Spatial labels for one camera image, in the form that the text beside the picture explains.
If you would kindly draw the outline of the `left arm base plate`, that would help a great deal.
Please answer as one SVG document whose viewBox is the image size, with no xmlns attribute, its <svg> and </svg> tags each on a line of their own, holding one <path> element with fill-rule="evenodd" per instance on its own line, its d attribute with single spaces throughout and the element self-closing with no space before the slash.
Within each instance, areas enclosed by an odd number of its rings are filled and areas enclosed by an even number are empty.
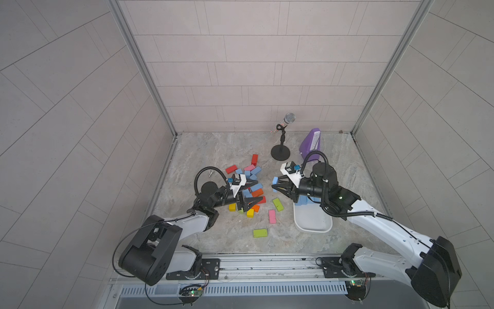
<svg viewBox="0 0 494 309">
<path fill-rule="evenodd" d="M 216 280 L 219 277 L 220 259 L 202 259 L 188 271 L 171 272 L 165 275 L 168 281 Z"/>
</svg>

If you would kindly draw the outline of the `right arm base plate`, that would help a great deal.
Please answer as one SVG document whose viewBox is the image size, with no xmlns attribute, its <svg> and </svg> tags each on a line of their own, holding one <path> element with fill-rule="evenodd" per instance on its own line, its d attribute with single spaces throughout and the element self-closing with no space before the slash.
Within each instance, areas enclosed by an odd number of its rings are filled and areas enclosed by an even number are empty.
<svg viewBox="0 0 494 309">
<path fill-rule="evenodd" d="M 351 270 L 345 270 L 340 262 L 340 257 L 318 257 L 315 263 L 322 269 L 325 279 L 346 278 L 347 280 L 353 280 L 354 278 L 376 277 L 375 273 L 364 273 L 354 265 L 351 265 Z"/>
</svg>

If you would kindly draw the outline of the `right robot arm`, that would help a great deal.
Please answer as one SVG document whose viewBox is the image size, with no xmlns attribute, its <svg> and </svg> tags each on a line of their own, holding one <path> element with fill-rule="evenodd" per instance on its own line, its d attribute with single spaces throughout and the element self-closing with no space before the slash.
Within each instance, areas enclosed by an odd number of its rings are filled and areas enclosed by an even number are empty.
<svg viewBox="0 0 494 309">
<path fill-rule="evenodd" d="M 341 255 L 345 275 L 371 272 L 404 283 L 429 304 L 448 308 L 462 270 L 452 242 L 442 236 L 432 239 L 408 228 L 375 209 L 356 193 L 338 183 L 333 167 L 324 162 L 313 166 L 309 177 L 294 162 L 283 163 L 275 190 L 298 202 L 301 196 L 318 198 L 327 215 L 349 221 L 373 234 L 395 254 L 372 251 L 353 243 Z"/>
</svg>

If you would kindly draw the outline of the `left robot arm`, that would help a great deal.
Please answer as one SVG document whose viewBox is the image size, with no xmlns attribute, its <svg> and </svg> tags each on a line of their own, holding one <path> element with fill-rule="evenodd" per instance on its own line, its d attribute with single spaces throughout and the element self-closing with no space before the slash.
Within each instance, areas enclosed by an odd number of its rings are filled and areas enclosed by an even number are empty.
<svg viewBox="0 0 494 309">
<path fill-rule="evenodd" d="M 188 279 L 200 276 L 202 253 L 179 243 L 212 228 L 219 217 L 218 207 L 232 204 L 244 212 L 251 210 L 262 200 L 250 193 L 256 185 L 257 180 L 244 174 L 227 177 L 217 167 L 204 167 L 194 178 L 194 203 L 186 215 L 171 219 L 149 216 L 140 228 L 129 233 L 131 241 L 113 264 L 114 270 L 149 286 L 169 273 Z"/>
</svg>

